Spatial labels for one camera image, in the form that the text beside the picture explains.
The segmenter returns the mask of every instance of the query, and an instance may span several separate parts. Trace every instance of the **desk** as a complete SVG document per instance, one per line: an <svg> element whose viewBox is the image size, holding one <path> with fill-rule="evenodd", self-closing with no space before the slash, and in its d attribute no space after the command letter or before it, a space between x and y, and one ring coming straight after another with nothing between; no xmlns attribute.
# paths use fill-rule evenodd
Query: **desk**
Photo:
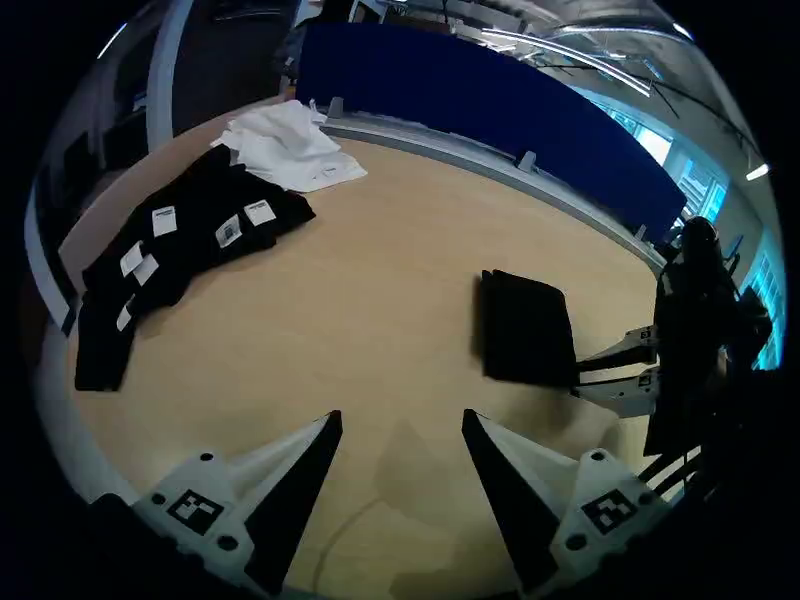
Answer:
<svg viewBox="0 0 800 600"><path fill-rule="evenodd" d="M496 181L340 140L369 175L309 194L318 217L198 277L139 327L118 393L69 394L145 492L200 449L231 456L332 409L344 435L286 583L347 598L465 598L513 570L461 436L470 407L577 457L642 464L645 420L481 375L473 280L503 269L560 288L579 358L649 323L648 267Z"/></svg>

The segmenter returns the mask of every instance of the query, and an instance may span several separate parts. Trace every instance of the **blue divider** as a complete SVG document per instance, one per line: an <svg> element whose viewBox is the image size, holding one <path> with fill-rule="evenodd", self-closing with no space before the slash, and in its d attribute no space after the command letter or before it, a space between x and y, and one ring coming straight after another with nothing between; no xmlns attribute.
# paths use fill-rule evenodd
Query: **blue divider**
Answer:
<svg viewBox="0 0 800 600"><path fill-rule="evenodd" d="M418 121L521 157L661 240L686 199L622 127L557 80L510 56L409 27L314 25L297 98Z"/></svg>

